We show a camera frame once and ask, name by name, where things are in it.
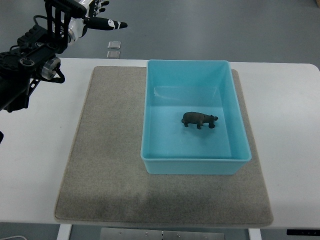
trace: small metal plate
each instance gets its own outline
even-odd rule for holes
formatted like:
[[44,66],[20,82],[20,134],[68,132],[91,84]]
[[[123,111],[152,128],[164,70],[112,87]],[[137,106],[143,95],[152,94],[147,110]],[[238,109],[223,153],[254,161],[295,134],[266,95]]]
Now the small metal plate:
[[100,240],[162,240],[162,231],[103,227]]
[[106,58],[107,59],[119,59],[120,58],[120,51],[108,51]]
[[223,233],[163,231],[162,240],[225,240]]
[[223,233],[103,227],[100,240],[225,240]]
[[108,49],[120,49],[121,42],[120,41],[110,41],[108,44]]

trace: floor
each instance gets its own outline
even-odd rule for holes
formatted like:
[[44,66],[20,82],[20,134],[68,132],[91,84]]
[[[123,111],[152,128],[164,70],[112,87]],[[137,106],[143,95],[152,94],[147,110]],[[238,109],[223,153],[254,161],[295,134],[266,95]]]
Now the floor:
[[[34,15],[45,14],[44,0],[1,0],[0,53],[34,25]],[[121,59],[308,63],[320,68],[316,0],[111,0],[99,17],[126,22],[128,28],[89,29],[58,57],[106,58],[109,41],[121,41]],[[70,239],[96,240],[100,229],[75,225]],[[26,234],[28,240],[57,239],[58,230],[56,224],[0,223],[0,238]],[[247,230],[240,231],[248,239]],[[261,231],[263,240],[286,239],[285,233]]]

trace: table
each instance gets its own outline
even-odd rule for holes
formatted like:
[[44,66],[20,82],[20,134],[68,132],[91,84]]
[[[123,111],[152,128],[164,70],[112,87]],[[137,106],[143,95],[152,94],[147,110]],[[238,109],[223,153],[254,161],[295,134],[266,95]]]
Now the table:
[[[0,111],[0,222],[56,223],[54,207],[95,66],[146,60],[62,58],[29,108]],[[238,71],[274,221],[320,227],[320,72],[311,64],[231,62]]]

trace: hippo figurine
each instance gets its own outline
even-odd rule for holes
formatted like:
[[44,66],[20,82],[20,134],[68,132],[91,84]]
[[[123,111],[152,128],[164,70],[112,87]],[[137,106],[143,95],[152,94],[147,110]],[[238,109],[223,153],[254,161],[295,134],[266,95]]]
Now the hippo figurine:
[[209,128],[213,129],[215,127],[214,121],[217,120],[217,116],[206,115],[203,113],[191,111],[183,114],[181,122],[185,127],[188,127],[188,124],[196,124],[197,129],[201,129],[201,126],[203,126],[204,123],[209,123]]

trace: gray mat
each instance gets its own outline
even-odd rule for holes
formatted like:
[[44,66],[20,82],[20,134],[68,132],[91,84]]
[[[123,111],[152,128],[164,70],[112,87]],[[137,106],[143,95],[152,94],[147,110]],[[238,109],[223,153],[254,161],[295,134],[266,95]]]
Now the gray mat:
[[55,206],[60,223],[109,227],[244,227],[273,221],[239,75],[252,160],[234,175],[153,175],[140,157],[146,68],[94,69]]

